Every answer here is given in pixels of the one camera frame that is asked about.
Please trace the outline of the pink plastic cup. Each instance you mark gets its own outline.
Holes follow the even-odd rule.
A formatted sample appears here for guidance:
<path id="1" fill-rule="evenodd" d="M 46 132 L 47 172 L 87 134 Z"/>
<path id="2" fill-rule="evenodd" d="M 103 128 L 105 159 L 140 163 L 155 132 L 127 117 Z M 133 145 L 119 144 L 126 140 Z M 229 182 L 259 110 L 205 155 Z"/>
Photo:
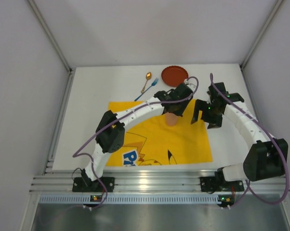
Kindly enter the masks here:
<path id="1" fill-rule="evenodd" d="M 179 117 L 172 113 L 165 114 L 166 124 L 170 127 L 173 127 L 177 124 Z"/>

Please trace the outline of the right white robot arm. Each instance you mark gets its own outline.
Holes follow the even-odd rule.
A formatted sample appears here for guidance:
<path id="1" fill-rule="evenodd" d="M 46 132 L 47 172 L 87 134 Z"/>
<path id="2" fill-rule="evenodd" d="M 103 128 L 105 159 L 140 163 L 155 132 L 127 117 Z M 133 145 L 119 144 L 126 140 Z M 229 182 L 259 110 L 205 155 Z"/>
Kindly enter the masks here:
<path id="1" fill-rule="evenodd" d="M 207 91 L 209 101 L 197 100 L 192 123 L 202 120 L 208 128 L 220 128 L 223 117 L 228 118 L 238 130 L 249 149 L 243 163 L 221 167 L 215 172 L 219 184 L 239 180 L 252 182 L 279 177 L 285 174 L 288 143 L 276 139 L 260 127 L 257 119 L 248 111 L 239 93 L 229 93 L 224 83 L 212 83 Z"/>

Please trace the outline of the yellow printed cloth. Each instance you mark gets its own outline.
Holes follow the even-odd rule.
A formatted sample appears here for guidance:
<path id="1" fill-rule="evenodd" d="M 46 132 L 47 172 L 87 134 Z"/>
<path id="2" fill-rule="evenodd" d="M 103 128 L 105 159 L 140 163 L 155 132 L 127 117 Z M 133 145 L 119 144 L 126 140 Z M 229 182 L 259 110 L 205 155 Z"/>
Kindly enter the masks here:
<path id="1" fill-rule="evenodd" d="M 124 145 L 114 152 L 108 167 L 173 166 L 212 162 L 205 123 L 191 123 L 195 100 L 174 126 L 165 115 L 148 119 L 125 133 Z"/>

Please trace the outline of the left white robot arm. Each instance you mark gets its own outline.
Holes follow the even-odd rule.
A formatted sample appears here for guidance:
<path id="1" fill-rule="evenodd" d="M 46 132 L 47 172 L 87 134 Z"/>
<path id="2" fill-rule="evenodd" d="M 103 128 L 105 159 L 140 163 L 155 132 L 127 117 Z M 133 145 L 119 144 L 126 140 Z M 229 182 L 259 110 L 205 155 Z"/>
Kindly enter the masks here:
<path id="1" fill-rule="evenodd" d="M 124 144 L 125 133 L 134 126 L 165 113 L 182 116 L 198 89 L 198 84 L 181 83 L 169 91 L 158 91 L 149 100 L 121 112 L 104 113 L 95 134 L 95 148 L 90 163 L 82 170 L 86 186 L 102 177 L 112 153 Z"/>

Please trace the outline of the blue plastic fork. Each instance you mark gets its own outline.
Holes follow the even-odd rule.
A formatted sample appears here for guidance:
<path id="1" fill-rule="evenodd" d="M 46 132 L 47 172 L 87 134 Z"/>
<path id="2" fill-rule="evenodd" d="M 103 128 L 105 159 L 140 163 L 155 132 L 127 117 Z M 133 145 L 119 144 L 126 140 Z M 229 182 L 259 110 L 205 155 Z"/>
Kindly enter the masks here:
<path id="1" fill-rule="evenodd" d="M 138 101 L 151 87 L 155 86 L 159 81 L 159 78 L 155 78 L 155 80 L 151 83 L 151 85 L 144 90 L 143 93 L 141 93 L 137 98 L 134 99 L 134 101 Z"/>

